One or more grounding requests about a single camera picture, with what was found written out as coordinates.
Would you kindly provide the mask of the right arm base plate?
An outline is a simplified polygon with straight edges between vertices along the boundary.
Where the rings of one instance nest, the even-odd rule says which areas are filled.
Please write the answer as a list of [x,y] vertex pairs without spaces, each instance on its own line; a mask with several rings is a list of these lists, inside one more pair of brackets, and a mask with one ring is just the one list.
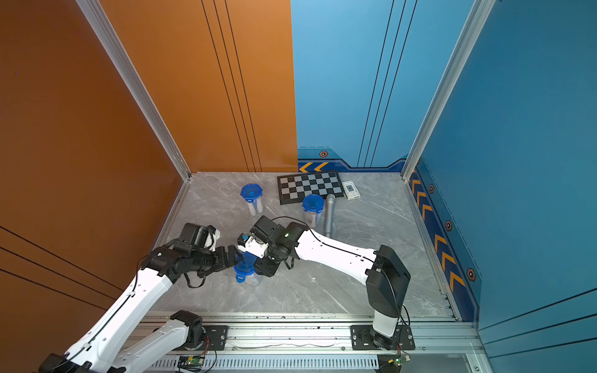
[[371,325],[353,325],[350,327],[352,349],[355,351],[414,351],[414,335],[410,326],[399,324],[392,337],[386,337],[374,331]]

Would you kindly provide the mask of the clear plastic container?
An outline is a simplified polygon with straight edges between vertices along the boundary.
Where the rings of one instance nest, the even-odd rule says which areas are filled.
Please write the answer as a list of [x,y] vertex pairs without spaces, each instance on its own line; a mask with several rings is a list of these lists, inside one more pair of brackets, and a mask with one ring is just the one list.
[[303,199],[304,222],[309,228],[316,228],[325,206],[325,200],[318,194],[310,194]]
[[240,196],[245,200],[249,208],[250,214],[256,216],[262,214],[264,211],[264,205],[262,202],[263,189],[259,184],[249,183],[245,185]]
[[252,273],[249,275],[240,274],[240,273],[236,274],[237,283],[244,287],[258,286],[262,280],[263,280],[263,277],[261,275],[258,275],[257,273]]

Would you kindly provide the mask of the blue lid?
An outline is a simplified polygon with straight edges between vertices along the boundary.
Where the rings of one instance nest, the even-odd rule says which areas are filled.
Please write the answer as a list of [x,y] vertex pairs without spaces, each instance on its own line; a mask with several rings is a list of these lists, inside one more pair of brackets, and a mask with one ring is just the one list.
[[263,189],[259,184],[249,183],[242,188],[240,195],[247,203],[253,203],[263,196]]
[[246,275],[256,273],[254,264],[257,259],[258,257],[250,253],[242,253],[242,255],[239,257],[239,263],[234,266],[235,273]]
[[303,211],[319,214],[323,211],[325,200],[318,194],[310,194],[303,199]]

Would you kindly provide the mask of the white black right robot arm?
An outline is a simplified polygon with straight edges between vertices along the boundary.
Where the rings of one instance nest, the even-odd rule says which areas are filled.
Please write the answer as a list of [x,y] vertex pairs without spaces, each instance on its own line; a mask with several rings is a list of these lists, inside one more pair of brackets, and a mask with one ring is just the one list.
[[257,257],[256,272],[269,278],[288,260],[323,264],[354,278],[365,286],[374,310],[365,341],[384,350],[400,348],[396,328],[411,275],[391,247],[356,247],[323,236],[298,219],[284,227],[266,216],[260,217],[248,233],[239,235],[237,245]]

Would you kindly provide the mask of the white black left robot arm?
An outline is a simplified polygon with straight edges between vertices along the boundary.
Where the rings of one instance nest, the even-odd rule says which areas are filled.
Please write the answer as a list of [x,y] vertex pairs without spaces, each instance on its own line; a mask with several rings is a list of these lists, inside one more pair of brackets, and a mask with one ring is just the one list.
[[179,278],[196,272],[201,279],[234,267],[241,253],[234,245],[214,250],[176,242],[153,250],[141,259],[134,280],[99,321],[62,354],[50,354],[40,372],[143,372],[165,354],[177,349],[208,346],[202,318],[188,311],[171,315],[165,326],[124,351],[124,343],[152,306]]

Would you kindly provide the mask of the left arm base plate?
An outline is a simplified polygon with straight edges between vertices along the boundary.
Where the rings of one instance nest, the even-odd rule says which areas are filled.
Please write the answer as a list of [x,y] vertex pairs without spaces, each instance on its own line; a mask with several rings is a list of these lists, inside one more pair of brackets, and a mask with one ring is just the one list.
[[208,348],[223,351],[227,341],[229,327],[194,326],[189,330],[186,343],[182,348],[186,351],[205,351]]

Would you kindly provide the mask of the clear plastic container back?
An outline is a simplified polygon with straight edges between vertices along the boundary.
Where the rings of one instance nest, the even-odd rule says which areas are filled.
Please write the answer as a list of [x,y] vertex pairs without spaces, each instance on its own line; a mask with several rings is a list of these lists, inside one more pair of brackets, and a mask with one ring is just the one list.
[[245,200],[249,208],[250,214],[256,216],[262,214],[264,211],[264,205],[262,202],[263,189],[259,184],[249,183],[245,185],[240,196]]

